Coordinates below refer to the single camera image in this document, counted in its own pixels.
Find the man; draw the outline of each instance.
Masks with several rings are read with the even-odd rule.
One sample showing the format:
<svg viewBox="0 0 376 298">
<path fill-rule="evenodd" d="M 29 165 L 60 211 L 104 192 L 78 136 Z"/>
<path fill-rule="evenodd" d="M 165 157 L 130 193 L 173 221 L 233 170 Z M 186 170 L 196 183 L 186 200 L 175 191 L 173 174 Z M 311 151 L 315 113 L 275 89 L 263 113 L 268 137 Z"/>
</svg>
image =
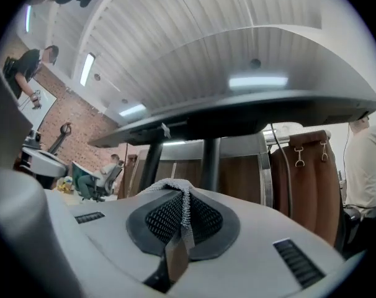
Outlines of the man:
<svg viewBox="0 0 376 298">
<path fill-rule="evenodd" d="M 376 126 L 365 117 L 349 123 L 354 134 L 346 152 L 346 204 L 359 210 L 363 219 L 376 207 Z"/>
<path fill-rule="evenodd" d="M 39 98 L 28 85 L 28 82 L 35 76 L 42 63 L 56 63 L 58 47 L 51 45 L 44 50 L 29 50 L 19 60 L 16 60 L 10 70 L 5 72 L 5 78 L 9 83 L 14 95 L 20 98 L 25 92 L 35 108 L 40 108 Z"/>
<path fill-rule="evenodd" d="M 119 163 L 119 156 L 116 154 L 111 155 L 110 163 L 100 170 L 97 170 L 93 173 L 94 176 L 98 177 L 97 180 L 97 186 L 103 187 L 105 186 L 105 181 L 108 178 L 109 174 L 112 172 L 112 170 L 116 167 L 116 165 Z M 81 194 L 83 198 L 85 199 L 91 199 L 94 195 L 90 191 L 90 187 L 94 187 L 94 178 L 90 175 L 87 176 L 81 176 L 78 179 L 78 186 L 79 190 L 81 191 Z"/>
</svg>

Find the black t-shirt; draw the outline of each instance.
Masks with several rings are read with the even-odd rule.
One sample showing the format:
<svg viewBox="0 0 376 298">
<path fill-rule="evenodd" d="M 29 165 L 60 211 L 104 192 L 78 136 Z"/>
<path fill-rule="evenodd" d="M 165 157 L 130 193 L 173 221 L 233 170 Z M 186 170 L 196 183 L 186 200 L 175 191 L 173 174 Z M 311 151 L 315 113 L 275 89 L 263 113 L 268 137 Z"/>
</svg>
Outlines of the black t-shirt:
<svg viewBox="0 0 376 298">
<path fill-rule="evenodd" d="M 9 85 L 17 98 L 21 96 L 21 87 L 16 81 L 16 74 L 21 73 L 24 75 L 27 82 L 33 78 L 38 70 L 40 63 L 40 52 L 39 50 L 29 50 L 25 52 L 22 57 L 20 57 L 14 64 L 11 69 L 9 76 L 6 76 Z"/>
</svg>

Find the fluorescent light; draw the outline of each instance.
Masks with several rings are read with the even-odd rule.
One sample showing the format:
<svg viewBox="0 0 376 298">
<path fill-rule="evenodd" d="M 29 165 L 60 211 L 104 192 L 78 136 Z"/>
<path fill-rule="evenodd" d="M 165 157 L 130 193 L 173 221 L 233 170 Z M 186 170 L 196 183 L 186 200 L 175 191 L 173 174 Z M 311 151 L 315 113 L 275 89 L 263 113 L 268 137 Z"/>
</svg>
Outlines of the fluorescent light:
<svg viewBox="0 0 376 298">
<path fill-rule="evenodd" d="M 29 19 L 31 17 L 31 6 L 28 6 L 27 8 L 27 15 L 25 17 L 25 31 L 29 32 Z"/>
<path fill-rule="evenodd" d="M 184 145 L 185 142 L 165 142 L 163 143 L 164 146 L 176 146 L 176 145 Z"/>
<path fill-rule="evenodd" d="M 143 104 L 140 104 L 140 105 L 137 105 L 137 106 L 134 106 L 132 108 L 129 108 L 123 112 L 120 112 L 119 115 L 121 115 L 122 117 L 125 117 L 127 115 L 130 115 L 130 114 L 133 114 L 135 112 L 140 112 L 140 111 L 143 111 L 145 110 L 145 106 Z"/>
<path fill-rule="evenodd" d="M 276 77 L 276 76 L 257 76 L 257 77 L 242 77 L 242 78 L 231 78 L 230 88 L 236 87 L 256 87 L 256 86 L 286 86 L 287 77 Z"/>
<path fill-rule="evenodd" d="M 94 55 L 92 53 L 87 54 L 86 61 L 84 62 L 82 75 L 81 75 L 81 84 L 86 85 L 87 78 L 89 77 L 91 66 L 94 63 Z"/>
</svg>

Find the brick wall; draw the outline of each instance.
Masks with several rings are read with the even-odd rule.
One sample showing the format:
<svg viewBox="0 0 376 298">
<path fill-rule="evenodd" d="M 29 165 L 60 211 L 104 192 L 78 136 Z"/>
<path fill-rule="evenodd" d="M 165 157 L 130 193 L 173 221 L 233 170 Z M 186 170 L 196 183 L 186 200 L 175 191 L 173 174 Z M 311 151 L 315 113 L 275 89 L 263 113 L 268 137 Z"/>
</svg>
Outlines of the brick wall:
<svg viewBox="0 0 376 298">
<path fill-rule="evenodd" d="M 0 50 L 0 66 L 7 56 L 21 57 L 28 48 L 17 36 L 11 37 L 4 48 Z M 109 162 L 110 155 L 116 153 L 124 159 L 126 144 L 118 148 L 96 148 L 89 146 L 87 142 L 102 133 L 109 132 L 117 127 L 117 124 L 98 110 L 89 105 L 72 91 L 67 91 L 61 82 L 45 66 L 39 71 L 34 79 L 56 97 L 56 101 L 44 118 L 39 132 L 42 134 L 44 149 L 50 148 L 52 143 L 60 135 L 60 127 L 71 122 L 72 133 L 66 137 L 58 149 L 58 157 L 67 164 L 72 161 L 79 163 L 88 170 L 95 171 Z M 139 147 L 129 145 L 128 153 L 138 153 Z M 118 178 L 119 190 L 122 174 Z"/>
</svg>

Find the floor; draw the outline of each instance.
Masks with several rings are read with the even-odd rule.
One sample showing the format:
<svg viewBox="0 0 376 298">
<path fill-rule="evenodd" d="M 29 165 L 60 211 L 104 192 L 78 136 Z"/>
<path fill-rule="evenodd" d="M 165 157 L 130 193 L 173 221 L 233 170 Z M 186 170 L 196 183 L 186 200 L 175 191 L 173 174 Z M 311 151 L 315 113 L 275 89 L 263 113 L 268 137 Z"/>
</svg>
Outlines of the floor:
<svg viewBox="0 0 376 298">
<path fill-rule="evenodd" d="M 78 193 L 75 192 L 75 191 L 74 191 L 73 194 L 68 194 L 68 193 L 62 193 L 62 192 L 54 189 L 53 193 L 60 193 L 66 205 L 80 205 L 80 204 L 84 204 L 84 203 L 87 203 L 87 202 L 95 202 L 95 201 L 92 201 L 92 200 L 83 200 L 82 201 L 82 197 L 79 196 Z M 118 197 L 117 195 L 113 194 L 111 196 L 105 196 L 104 199 L 105 199 L 105 201 L 116 201 L 117 197 Z"/>
</svg>

